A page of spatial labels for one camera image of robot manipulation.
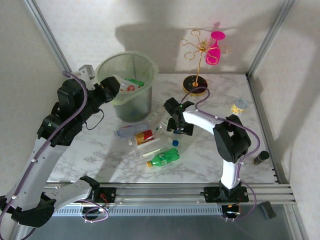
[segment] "bottle cap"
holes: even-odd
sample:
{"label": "bottle cap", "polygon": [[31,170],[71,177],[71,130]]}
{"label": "bottle cap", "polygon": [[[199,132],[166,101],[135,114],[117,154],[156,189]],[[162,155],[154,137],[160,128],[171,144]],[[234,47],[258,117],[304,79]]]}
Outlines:
{"label": "bottle cap", "polygon": [[179,141],[178,140],[173,140],[172,141],[172,146],[178,147],[178,145],[179,145]]}
{"label": "bottle cap", "polygon": [[261,160],[267,160],[268,158],[270,158],[270,154],[267,151],[262,151],[259,154],[259,158]]}
{"label": "bottle cap", "polygon": [[147,161],[146,165],[148,166],[148,168],[151,168],[152,167],[152,162],[151,161]]}

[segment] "translucent green trash bin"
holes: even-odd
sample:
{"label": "translucent green trash bin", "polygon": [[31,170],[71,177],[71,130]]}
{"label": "translucent green trash bin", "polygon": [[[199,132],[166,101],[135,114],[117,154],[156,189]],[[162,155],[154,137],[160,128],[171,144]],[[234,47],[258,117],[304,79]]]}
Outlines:
{"label": "translucent green trash bin", "polygon": [[99,82],[113,75],[144,82],[135,91],[120,91],[111,101],[118,118],[134,123],[143,120],[151,110],[152,85],[158,72],[158,66],[146,55],[124,51],[104,60],[95,75]]}

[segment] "white wall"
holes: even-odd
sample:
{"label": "white wall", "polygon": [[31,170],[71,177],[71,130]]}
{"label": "white wall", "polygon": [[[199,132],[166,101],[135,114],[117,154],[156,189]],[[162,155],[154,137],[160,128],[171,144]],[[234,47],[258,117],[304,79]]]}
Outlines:
{"label": "white wall", "polygon": [[96,67],[110,55],[137,50],[147,54],[162,73],[195,72],[199,57],[187,61],[194,47],[179,46],[181,38],[196,43],[193,28],[210,36],[214,24],[231,52],[217,66],[203,62],[201,72],[246,72],[282,0],[36,0],[73,70]]}
{"label": "white wall", "polygon": [[[0,196],[26,164],[63,76],[22,0],[0,0]],[[8,239],[10,224],[1,234]]]}
{"label": "white wall", "polygon": [[320,239],[319,13],[319,0],[295,1],[253,84],[311,240]]}

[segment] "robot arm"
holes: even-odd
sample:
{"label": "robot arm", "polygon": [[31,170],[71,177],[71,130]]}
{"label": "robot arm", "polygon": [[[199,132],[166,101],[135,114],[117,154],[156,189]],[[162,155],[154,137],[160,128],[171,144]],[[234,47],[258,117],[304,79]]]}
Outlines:
{"label": "robot arm", "polygon": [[68,186],[43,192],[46,182],[54,169],[57,161],[72,143],[74,137],[81,132],[82,125],[88,118],[99,112],[103,103],[110,102],[119,92],[120,84],[114,77],[108,77],[102,82],[91,82],[92,71],[89,65],[80,69],[79,77],[86,83],[87,100],[82,111],[67,123],[50,141],[41,155],[34,159],[35,154],[43,146],[49,136],[71,115],[73,115],[84,102],[84,91],[75,79],[67,79],[58,89],[58,102],[54,105],[51,114],[42,122],[35,141],[32,154],[24,169],[24,174],[30,171],[18,195],[14,195],[19,182],[5,195],[0,197],[0,209],[3,211],[11,201],[7,213],[20,225],[41,227],[52,216],[56,209],[80,199],[97,196],[99,183],[88,176],[80,178],[77,182]]}
{"label": "robot arm", "polygon": [[[240,188],[244,188],[237,179],[238,159],[248,152],[251,140],[244,129],[191,109],[192,105],[194,103],[190,101],[179,104],[173,97],[167,100],[164,108],[172,116],[167,130],[191,136],[194,125],[197,125],[214,135],[217,150],[223,159],[222,177],[219,182],[220,196],[217,202],[233,202]],[[235,115],[227,119],[242,125]]]}

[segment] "blue bottle cap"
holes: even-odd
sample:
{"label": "blue bottle cap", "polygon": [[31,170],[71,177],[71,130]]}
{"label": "blue bottle cap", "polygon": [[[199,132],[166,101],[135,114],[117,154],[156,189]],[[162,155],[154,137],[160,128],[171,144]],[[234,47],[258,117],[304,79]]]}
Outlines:
{"label": "blue bottle cap", "polygon": [[179,145],[179,141],[178,140],[173,140],[172,141],[172,146],[178,147],[178,145]]}

